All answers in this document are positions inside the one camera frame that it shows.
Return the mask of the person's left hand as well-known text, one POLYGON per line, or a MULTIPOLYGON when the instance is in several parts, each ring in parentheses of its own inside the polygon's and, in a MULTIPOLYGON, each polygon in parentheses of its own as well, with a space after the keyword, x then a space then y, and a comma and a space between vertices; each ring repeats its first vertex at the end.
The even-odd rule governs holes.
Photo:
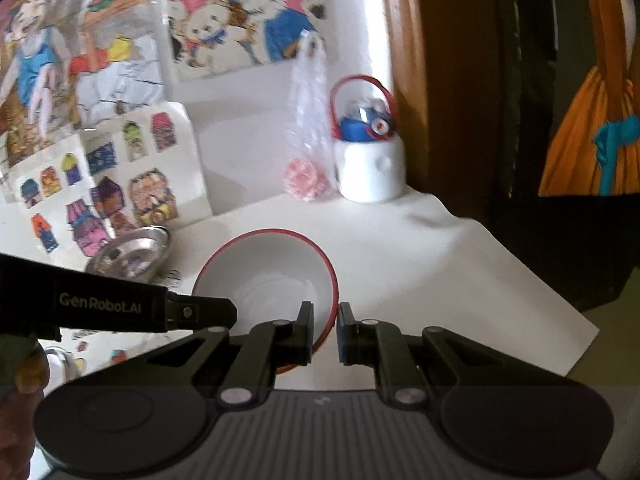
POLYGON ((49 382, 37 341, 1 336, 1 478, 27 479, 35 451, 34 416, 49 382))

